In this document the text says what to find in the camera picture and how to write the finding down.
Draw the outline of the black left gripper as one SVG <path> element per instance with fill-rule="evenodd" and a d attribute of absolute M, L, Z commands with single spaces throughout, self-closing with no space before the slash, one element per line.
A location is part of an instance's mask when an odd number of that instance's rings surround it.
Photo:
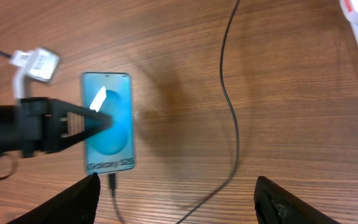
<path fill-rule="evenodd" d="M 48 98 L 23 98 L 0 105 L 0 157 L 21 150 L 60 152 L 112 126 L 112 117 L 95 110 Z"/>

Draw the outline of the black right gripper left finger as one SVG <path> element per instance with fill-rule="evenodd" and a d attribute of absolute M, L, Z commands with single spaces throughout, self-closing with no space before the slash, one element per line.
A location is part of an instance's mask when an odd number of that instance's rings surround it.
<path fill-rule="evenodd" d="M 101 182 L 94 173 L 8 224 L 93 224 Z"/>

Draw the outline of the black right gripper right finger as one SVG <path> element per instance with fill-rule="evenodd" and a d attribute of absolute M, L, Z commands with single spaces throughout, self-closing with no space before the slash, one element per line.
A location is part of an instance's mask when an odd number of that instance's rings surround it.
<path fill-rule="evenodd" d="M 254 204 L 259 224 L 339 224 L 264 176 L 257 178 Z"/>

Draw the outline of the blue screen smartphone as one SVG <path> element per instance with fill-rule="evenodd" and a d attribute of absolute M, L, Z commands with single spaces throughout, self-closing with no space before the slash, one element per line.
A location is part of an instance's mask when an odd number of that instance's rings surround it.
<path fill-rule="evenodd" d="M 81 77 L 83 107 L 106 115 L 85 119 L 87 128 L 103 130 L 85 140 L 85 171 L 110 174 L 135 167 L 132 77 L 122 72 L 85 72 Z"/>

